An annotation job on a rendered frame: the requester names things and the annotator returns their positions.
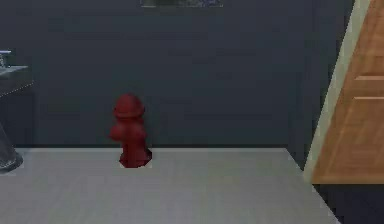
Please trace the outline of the brown wooden room door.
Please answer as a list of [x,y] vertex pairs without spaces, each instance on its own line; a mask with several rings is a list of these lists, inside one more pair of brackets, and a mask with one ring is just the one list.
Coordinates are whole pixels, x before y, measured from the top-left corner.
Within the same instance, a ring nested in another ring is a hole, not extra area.
[[303,176],[384,184],[384,0],[356,0]]

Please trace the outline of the red fire hydrant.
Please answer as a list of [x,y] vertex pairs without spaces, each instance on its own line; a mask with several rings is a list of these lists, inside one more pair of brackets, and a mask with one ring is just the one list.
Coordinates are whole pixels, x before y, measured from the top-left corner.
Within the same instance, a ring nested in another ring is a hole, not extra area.
[[121,143],[123,151],[119,162],[124,168],[143,167],[152,159],[152,152],[146,145],[144,112],[143,103],[132,94],[121,95],[114,106],[116,123],[110,129],[109,137]]

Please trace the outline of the framed wall picture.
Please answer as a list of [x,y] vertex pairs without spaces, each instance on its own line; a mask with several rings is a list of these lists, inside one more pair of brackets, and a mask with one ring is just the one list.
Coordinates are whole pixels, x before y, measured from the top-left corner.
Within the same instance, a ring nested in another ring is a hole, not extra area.
[[140,0],[142,7],[222,7],[222,0]]

